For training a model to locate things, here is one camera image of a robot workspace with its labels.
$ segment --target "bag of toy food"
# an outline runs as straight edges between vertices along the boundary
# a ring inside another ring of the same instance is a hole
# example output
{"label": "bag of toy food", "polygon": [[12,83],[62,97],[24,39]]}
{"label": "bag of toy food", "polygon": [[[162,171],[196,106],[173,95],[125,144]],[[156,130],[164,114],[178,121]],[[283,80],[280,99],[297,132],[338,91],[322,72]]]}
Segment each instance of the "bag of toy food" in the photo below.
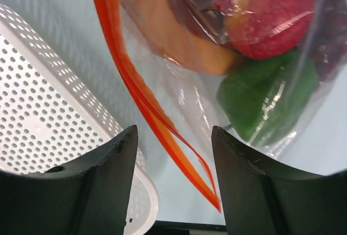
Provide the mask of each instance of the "bag of toy food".
{"label": "bag of toy food", "polygon": [[137,106],[218,209],[212,127],[276,158],[303,132],[346,60],[347,0],[94,1]]}

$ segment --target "plastic basket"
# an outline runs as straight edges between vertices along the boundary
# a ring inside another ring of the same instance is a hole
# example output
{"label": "plastic basket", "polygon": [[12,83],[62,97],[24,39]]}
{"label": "plastic basket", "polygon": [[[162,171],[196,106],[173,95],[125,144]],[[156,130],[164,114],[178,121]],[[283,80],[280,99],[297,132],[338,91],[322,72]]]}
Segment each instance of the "plastic basket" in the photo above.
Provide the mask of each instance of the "plastic basket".
{"label": "plastic basket", "polygon": [[[16,12],[0,4],[0,168],[44,172],[122,131],[62,58]],[[138,149],[124,234],[155,222],[158,195]]]}

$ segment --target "green fruit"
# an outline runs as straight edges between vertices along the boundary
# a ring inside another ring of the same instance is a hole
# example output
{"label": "green fruit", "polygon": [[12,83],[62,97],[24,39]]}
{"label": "green fruit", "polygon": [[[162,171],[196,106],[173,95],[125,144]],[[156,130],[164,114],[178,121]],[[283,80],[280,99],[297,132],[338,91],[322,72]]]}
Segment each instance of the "green fruit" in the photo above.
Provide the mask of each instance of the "green fruit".
{"label": "green fruit", "polygon": [[317,85],[314,62],[299,66],[299,53],[289,51],[249,61],[223,80],[217,99],[243,140],[267,146],[294,127]]}

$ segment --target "orange toy carrot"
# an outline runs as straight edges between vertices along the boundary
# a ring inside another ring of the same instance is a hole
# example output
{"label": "orange toy carrot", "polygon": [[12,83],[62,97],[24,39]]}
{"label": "orange toy carrot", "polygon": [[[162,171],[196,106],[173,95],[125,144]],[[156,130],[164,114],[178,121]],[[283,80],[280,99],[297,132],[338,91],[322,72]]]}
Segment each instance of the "orange toy carrot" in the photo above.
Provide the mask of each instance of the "orange toy carrot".
{"label": "orange toy carrot", "polygon": [[[220,211],[220,199],[217,196],[213,176],[208,165],[193,147],[178,133],[173,122],[164,113],[152,91],[137,73],[126,53],[118,12],[119,1],[94,0],[94,2],[115,65],[143,117],[183,174],[211,202],[211,204]],[[194,169],[170,132],[187,145],[198,157],[212,184],[213,191],[203,181],[197,170]]]}

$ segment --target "white surface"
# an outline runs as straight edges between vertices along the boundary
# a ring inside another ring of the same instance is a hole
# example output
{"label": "white surface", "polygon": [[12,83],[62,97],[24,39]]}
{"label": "white surface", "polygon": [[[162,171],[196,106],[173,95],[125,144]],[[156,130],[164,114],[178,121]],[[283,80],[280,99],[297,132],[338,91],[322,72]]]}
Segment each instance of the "white surface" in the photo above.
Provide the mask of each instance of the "white surface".
{"label": "white surface", "polygon": [[[0,168],[45,172],[73,160],[123,129],[39,34],[0,4]],[[158,194],[138,149],[125,234],[154,224]]]}
{"label": "white surface", "polygon": [[[132,102],[108,52],[92,0],[0,2],[21,11],[22,16],[35,26],[35,30],[42,37],[45,36],[49,45],[64,56],[64,61],[111,114],[119,118],[122,126],[138,125],[139,144],[146,157],[147,172],[156,184],[160,197],[159,220],[224,224],[223,215],[198,193],[169,159]],[[40,10],[41,15],[35,18],[32,9]],[[69,45],[62,39],[72,39],[68,43],[74,44]],[[333,91],[308,129],[281,161],[320,174],[347,168],[344,140],[347,136],[346,86],[347,68],[340,74]],[[170,114],[175,113],[178,112],[172,107]]]}

